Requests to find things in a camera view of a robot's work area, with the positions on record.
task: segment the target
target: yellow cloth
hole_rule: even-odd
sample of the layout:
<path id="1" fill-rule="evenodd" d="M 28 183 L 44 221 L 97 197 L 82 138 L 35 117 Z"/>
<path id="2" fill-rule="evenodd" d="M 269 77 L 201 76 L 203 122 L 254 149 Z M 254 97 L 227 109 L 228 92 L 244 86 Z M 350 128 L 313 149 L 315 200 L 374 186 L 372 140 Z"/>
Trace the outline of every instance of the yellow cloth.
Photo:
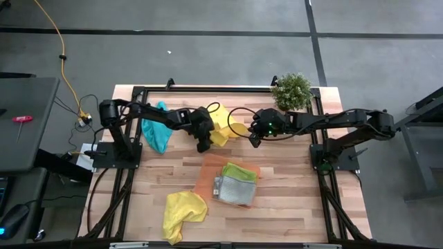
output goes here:
<path id="1" fill-rule="evenodd" d="M 209 107 L 208 111 L 213 111 L 218 107 L 217 104 L 213 104 Z M 237 138 L 238 135 L 233 133 L 228 126 L 229 112 L 226 108 L 220 104 L 218 110 L 210 113 L 210 118 L 214 122 L 214 131 L 210 132 L 210 140 L 219 147 L 223 147 L 229 138 Z M 235 132 L 244 135 L 248 132 L 248 128 L 240 122 L 235 121 L 231 116 L 229 117 L 229 124 Z"/>
<path id="2" fill-rule="evenodd" d="M 202 222 L 207 211 L 205 201 L 198 194 L 191 191 L 168 194 L 163 218 L 163 238 L 171 245 L 180 242 L 183 239 L 180 233 L 183 222 Z"/>

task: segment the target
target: red tool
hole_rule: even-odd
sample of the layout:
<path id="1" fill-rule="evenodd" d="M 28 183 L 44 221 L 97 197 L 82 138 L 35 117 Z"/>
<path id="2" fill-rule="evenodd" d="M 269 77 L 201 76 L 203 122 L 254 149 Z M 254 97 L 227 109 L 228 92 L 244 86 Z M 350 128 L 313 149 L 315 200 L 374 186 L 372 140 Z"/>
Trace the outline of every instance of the red tool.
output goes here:
<path id="1" fill-rule="evenodd" d="M 16 142 L 19 142 L 20 133 L 21 133 L 21 126 L 23 125 L 24 122 L 33 121 L 33 117 L 32 116 L 19 116 L 19 117 L 12 118 L 12 121 L 20 123 L 19 133 L 17 134 L 17 141 L 16 141 Z"/>

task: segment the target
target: green leaves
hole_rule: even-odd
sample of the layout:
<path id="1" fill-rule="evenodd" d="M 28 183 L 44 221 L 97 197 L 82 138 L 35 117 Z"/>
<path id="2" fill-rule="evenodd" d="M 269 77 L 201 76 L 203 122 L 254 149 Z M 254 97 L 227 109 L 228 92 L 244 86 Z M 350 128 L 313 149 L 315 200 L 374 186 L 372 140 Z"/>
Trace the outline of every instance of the green leaves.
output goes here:
<path id="1" fill-rule="evenodd" d="M 301 73 L 288 73 L 271 89 L 275 104 L 282 111 L 303 109 L 311 105 L 311 82 Z"/>

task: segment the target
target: wooden table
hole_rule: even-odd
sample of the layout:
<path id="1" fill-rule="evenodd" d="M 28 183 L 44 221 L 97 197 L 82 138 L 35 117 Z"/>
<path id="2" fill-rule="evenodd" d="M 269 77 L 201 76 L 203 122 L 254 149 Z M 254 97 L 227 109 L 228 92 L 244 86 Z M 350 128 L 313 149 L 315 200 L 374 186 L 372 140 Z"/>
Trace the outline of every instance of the wooden table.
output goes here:
<path id="1" fill-rule="evenodd" d="M 117 85 L 113 99 L 130 100 L 133 87 Z M 325 113 L 343 110 L 336 87 L 321 87 L 320 92 Z M 156 104 L 158 101 L 164 101 L 170 109 L 205 107 L 213 101 L 221 102 L 228 110 L 235 107 L 254 111 L 275 108 L 270 93 L 149 93 L 148 102 Z M 247 126 L 252 121 L 251 113 L 245 110 L 238 110 L 234 117 Z M 347 129 L 328 131 L 332 138 L 346 133 Z M 103 140 L 112 141 L 108 131 L 104 133 Z M 184 131 L 172 134 L 164 155 L 153 151 L 144 138 L 141 142 L 143 154 L 134 177 L 124 240 L 160 241 L 166 196 L 194 187 L 204 154 L 197 152 L 197 141 Z M 183 225 L 183 241 L 327 242 L 318 178 L 311 169 L 309 158 L 310 144 L 310 135 L 304 135 L 284 141 L 263 141 L 257 149 L 245 138 L 230 139 L 222 148 L 212 146 L 207 153 L 260 166 L 261 177 L 254 208 L 245 210 L 209 201 L 208 215 L 203 223 Z M 91 226 L 109 206 L 115 174 L 116 170 L 110 169 L 98 183 L 91 206 Z M 365 204 L 356 176 L 349 172 L 337 172 L 336 175 L 343 209 L 360 231 L 370 237 Z M 94 174 L 91 188 L 97 177 L 98 173 Z M 80 236 L 86 233 L 86 210 L 87 207 L 82 217 Z M 119 212 L 114 219 L 114 231 L 118 226 Z M 334 231 L 338 234 L 334 212 L 332 218 Z"/>

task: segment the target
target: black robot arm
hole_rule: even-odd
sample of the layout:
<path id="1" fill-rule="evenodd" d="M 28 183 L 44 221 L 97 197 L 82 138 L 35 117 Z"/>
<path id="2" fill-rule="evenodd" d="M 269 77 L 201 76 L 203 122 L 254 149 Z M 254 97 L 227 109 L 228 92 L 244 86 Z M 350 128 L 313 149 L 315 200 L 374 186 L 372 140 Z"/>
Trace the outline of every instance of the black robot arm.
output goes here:
<path id="1" fill-rule="evenodd" d="M 388 140 L 394 137 L 394 119 L 386 110 L 350 109 L 341 113 L 313 115 L 288 111 L 285 114 L 275 109 L 260 109 L 254 116 L 249 140 L 258 147 L 266 137 L 279 134 L 304 135 L 318 129 L 355 127 L 356 130 L 340 138 L 323 141 L 322 155 L 317 158 L 335 163 L 341 152 L 362 142 Z"/>
<path id="2" fill-rule="evenodd" d="M 214 124 L 204 107 L 194 111 L 189 108 L 165 111 L 152 107 L 149 103 L 104 100 L 100 103 L 101 125 L 110 130 L 114 139 L 114 152 L 119 159 L 127 160 L 132 156 L 129 138 L 124 135 L 121 127 L 134 118 L 144 118 L 160 122 L 173 130 L 187 131 L 199 140 L 198 152 L 204 152 L 210 147 L 209 131 L 214 129 Z"/>

